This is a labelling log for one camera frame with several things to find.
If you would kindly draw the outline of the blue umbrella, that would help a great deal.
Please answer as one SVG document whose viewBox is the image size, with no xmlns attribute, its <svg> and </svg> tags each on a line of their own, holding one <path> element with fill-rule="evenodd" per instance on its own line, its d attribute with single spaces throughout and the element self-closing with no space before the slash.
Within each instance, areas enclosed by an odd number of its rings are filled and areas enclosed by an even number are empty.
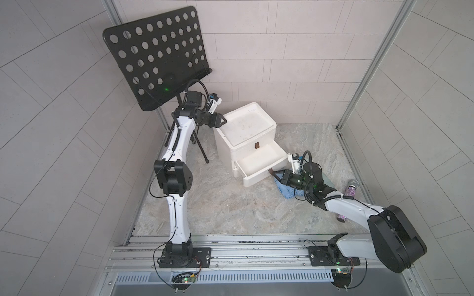
<svg viewBox="0 0 474 296">
<path fill-rule="evenodd" d="M 282 196 L 289 200 L 289 199 L 293 199 L 295 198 L 295 194 L 296 194 L 296 191 L 294 188 L 290 187 L 290 186 L 287 186 L 287 185 L 284 185 L 282 184 L 279 180 L 277 180 L 276 178 L 274 178 L 274 182 L 277 186 L 277 189 L 280 191 L 280 193 L 282 194 Z"/>
</svg>

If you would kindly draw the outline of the white three-drawer cabinet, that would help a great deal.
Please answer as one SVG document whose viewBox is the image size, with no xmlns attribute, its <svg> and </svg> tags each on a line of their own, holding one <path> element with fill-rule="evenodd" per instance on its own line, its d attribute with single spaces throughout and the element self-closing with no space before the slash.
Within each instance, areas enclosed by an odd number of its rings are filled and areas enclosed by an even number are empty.
<svg viewBox="0 0 474 296">
<path fill-rule="evenodd" d="M 214 129 L 218 156 L 233 176 L 251 187 L 288 164 L 288 154 L 276 142 L 277 124 L 256 102 L 224 115 Z"/>
</svg>

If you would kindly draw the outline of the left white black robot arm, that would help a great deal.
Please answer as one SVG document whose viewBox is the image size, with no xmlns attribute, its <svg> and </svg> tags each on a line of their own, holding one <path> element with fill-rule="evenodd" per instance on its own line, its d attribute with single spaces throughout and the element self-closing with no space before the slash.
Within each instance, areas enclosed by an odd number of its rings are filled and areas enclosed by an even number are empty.
<svg viewBox="0 0 474 296">
<path fill-rule="evenodd" d="M 178 107 L 172 114 L 174 124 L 170 146 L 162 159 L 154 163 L 158 185 L 169 206 L 170 238 L 165 245 L 167 254 L 191 256 L 191 232 L 185 198 L 191 189 L 193 174 L 186 164 L 186 153 L 197 126 L 219 128 L 227 122 L 222 114 L 216 112 L 220 103 L 221 101 L 213 102 L 204 109 L 199 109 L 192 103 Z"/>
</svg>

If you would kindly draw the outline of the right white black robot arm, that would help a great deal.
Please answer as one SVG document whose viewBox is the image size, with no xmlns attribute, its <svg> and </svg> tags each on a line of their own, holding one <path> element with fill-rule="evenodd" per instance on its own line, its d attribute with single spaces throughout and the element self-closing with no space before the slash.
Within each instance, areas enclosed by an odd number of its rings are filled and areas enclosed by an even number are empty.
<svg viewBox="0 0 474 296">
<path fill-rule="evenodd" d="M 389 270 L 401 273 L 428 251 L 402 209 L 394 205 L 371 205 L 337 191 L 325 184 L 319 164 L 304 164 L 300 175 L 291 170 L 269 170 L 269 173 L 281 185 L 302 191 L 311 206 L 342 215 L 369 231 L 364 238 L 347 233 L 331 238 L 327 249 L 333 263 L 362 257 L 378 260 Z"/>
</svg>

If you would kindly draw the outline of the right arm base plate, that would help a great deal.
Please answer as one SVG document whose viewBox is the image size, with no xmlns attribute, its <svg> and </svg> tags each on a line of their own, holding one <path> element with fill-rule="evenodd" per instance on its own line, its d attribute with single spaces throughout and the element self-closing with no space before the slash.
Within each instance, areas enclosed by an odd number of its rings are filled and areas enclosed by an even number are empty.
<svg viewBox="0 0 474 296">
<path fill-rule="evenodd" d="M 328 246 L 307 247 L 311 266 L 360 266 L 358 257 L 344 257 L 336 251 L 330 251 Z"/>
</svg>

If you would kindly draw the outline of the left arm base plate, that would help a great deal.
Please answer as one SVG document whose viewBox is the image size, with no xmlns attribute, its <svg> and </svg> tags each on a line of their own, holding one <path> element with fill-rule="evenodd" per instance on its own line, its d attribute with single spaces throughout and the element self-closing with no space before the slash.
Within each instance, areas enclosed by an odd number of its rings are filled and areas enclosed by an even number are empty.
<svg viewBox="0 0 474 296">
<path fill-rule="evenodd" d="M 160 268 L 208 268 L 211 260 L 211 248 L 198 247 L 185 250 L 166 248 L 158 263 Z"/>
</svg>

